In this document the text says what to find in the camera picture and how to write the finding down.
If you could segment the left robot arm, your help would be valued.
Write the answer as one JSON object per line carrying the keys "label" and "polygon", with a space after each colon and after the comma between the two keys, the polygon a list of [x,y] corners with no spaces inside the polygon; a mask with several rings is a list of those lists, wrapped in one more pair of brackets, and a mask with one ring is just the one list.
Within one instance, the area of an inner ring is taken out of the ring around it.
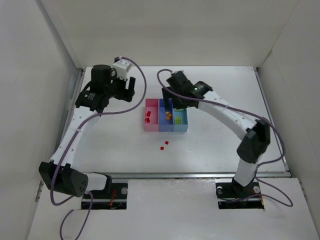
{"label": "left robot arm", "polygon": [[38,168],[51,195],[57,192],[79,198],[90,191],[110,190],[112,178],[109,175],[78,170],[80,150],[99,117],[107,114],[105,108],[110,99],[132,101],[136,81],[128,77],[132,65],[128,60],[119,59],[111,65],[97,64],[91,68],[90,81],[75,101],[73,116],[57,150]]}

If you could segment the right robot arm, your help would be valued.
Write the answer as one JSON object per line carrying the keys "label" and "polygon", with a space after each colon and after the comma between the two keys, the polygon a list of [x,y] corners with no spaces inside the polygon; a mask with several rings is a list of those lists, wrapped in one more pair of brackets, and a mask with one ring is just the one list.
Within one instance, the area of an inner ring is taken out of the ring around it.
{"label": "right robot arm", "polygon": [[247,187],[254,179],[261,156],[271,143],[270,125],[264,119],[251,119],[244,112],[233,109],[211,86],[203,81],[192,84],[183,71],[176,71],[166,80],[168,87],[162,87],[164,106],[169,100],[174,109],[196,108],[228,127],[241,140],[237,147],[238,167],[233,182]]}

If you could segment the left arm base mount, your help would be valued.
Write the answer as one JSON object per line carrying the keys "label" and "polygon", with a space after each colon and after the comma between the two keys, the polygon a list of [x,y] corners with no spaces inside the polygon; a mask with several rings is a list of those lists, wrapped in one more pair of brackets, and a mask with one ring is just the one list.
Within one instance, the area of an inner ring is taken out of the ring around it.
{"label": "left arm base mount", "polygon": [[92,210],[126,210],[128,183],[116,182],[108,190],[93,190]]}

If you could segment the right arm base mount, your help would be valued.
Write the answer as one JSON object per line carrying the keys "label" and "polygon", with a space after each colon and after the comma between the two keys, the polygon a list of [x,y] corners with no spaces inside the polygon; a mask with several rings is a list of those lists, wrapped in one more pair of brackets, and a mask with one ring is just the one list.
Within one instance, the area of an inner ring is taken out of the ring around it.
{"label": "right arm base mount", "polygon": [[220,210],[265,209],[263,199],[260,196],[260,185],[256,181],[246,187],[238,185],[236,182],[217,182],[215,186]]}

